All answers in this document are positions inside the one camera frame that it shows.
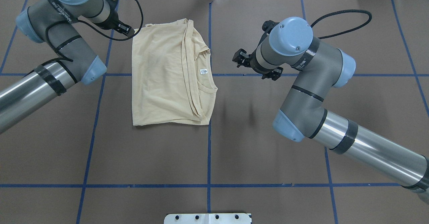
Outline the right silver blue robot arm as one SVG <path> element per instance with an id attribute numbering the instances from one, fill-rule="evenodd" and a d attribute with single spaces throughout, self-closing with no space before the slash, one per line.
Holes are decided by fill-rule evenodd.
<path id="1" fill-rule="evenodd" d="M 248 67 L 262 79 L 278 80 L 285 66 L 298 72 L 273 121 L 289 140 L 312 139 L 337 155 L 364 164 L 416 194 L 428 204 L 428 157 L 343 117 L 326 106 L 334 88 L 353 77 L 356 61 L 338 47 L 314 36 L 301 17 L 264 22 L 252 52 L 239 49 L 232 62 Z"/>

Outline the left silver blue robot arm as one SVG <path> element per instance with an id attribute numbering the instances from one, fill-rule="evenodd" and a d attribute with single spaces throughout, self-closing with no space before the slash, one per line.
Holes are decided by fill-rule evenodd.
<path id="1" fill-rule="evenodd" d="M 57 55 L 35 67 L 18 82 L 1 91 L 1 133 L 37 111 L 73 85 L 84 85 L 106 73 L 107 67 L 73 24 L 79 17 L 100 33 L 115 30 L 125 41 L 137 35 L 119 20 L 119 0 L 39 0 L 16 18 L 17 28 L 29 39 L 43 43 Z"/>

